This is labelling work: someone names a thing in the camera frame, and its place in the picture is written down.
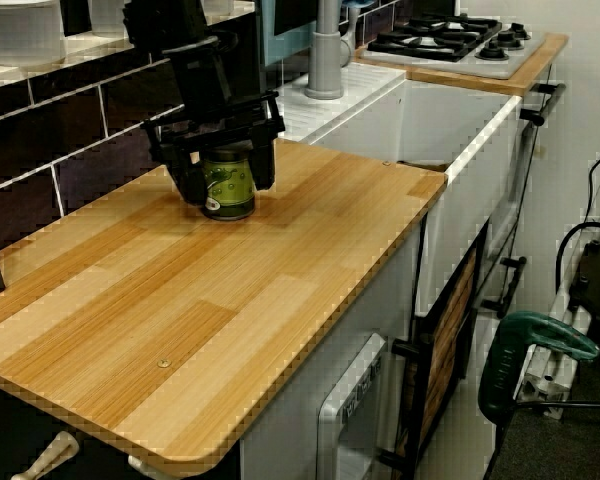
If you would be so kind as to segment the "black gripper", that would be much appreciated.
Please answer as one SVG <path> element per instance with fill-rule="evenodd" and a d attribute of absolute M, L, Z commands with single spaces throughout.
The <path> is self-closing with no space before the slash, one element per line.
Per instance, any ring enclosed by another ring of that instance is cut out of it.
<path fill-rule="evenodd" d="M 165 50 L 183 107 L 141 124 L 152 159 L 166 165 L 181 197 L 194 206 L 205 203 L 207 187 L 202 164 L 192 162 L 191 152 L 248 141 L 254 185 L 269 190 L 275 182 L 274 141 L 285 130 L 279 93 L 233 95 L 220 52 L 217 41 Z"/>

